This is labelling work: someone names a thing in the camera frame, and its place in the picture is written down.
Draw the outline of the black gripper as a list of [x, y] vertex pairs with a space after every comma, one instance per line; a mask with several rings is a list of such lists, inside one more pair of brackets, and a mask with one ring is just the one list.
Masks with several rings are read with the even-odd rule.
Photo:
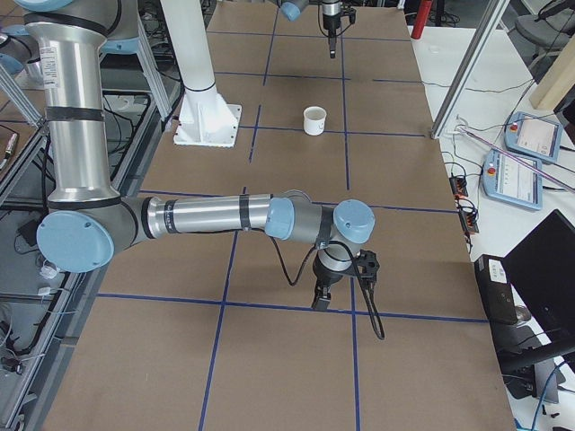
[[341, 14], [335, 15], [322, 14], [322, 27], [325, 36], [328, 37], [330, 58], [336, 58], [337, 35], [341, 27]]
[[354, 269], [350, 260], [334, 259], [326, 251], [318, 251], [313, 262], [315, 275], [314, 299], [311, 308], [315, 311], [327, 311], [332, 301], [331, 285], [343, 277], [353, 277]]

